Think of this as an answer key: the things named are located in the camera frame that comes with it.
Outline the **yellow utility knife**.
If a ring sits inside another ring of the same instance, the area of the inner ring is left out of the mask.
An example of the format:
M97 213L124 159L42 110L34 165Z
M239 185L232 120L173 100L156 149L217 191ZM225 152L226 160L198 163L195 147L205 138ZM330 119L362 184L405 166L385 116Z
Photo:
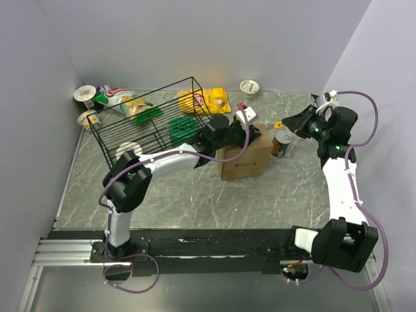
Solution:
M281 129L281 128L284 128L284 127L285 127L285 125L282 122L276 122L274 124L274 129Z

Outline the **brown cardboard express box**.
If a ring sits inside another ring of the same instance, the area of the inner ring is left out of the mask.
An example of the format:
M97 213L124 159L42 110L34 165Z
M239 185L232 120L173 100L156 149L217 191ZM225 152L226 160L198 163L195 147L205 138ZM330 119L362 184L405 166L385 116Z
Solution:
M220 163L222 181L261 176L266 168L273 147L265 124L255 124L261 136L255 139L235 161Z

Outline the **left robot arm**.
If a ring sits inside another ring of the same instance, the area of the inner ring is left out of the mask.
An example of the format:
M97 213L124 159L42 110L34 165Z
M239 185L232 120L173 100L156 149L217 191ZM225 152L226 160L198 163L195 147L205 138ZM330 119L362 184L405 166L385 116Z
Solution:
M246 118L230 122L225 116L215 116L195 133L181 136L180 144L172 149L149 155L123 153L104 178L98 198L108 211L105 253L113 261L127 257L132 212L143 202L152 181L218 161L216 152L228 146L238 145L245 151L256 135L257 128Z

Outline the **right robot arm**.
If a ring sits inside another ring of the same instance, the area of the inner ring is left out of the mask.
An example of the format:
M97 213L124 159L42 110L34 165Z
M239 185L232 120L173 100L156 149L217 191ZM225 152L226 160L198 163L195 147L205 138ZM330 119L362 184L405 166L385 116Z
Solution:
M356 155L348 143L358 119L353 110L309 105L282 120L300 138L318 142L317 155L328 186L330 219L322 229L293 226L264 230L257 251L276 259L298 259L308 253L315 264L360 272L378 241L378 230L361 211L356 187Z

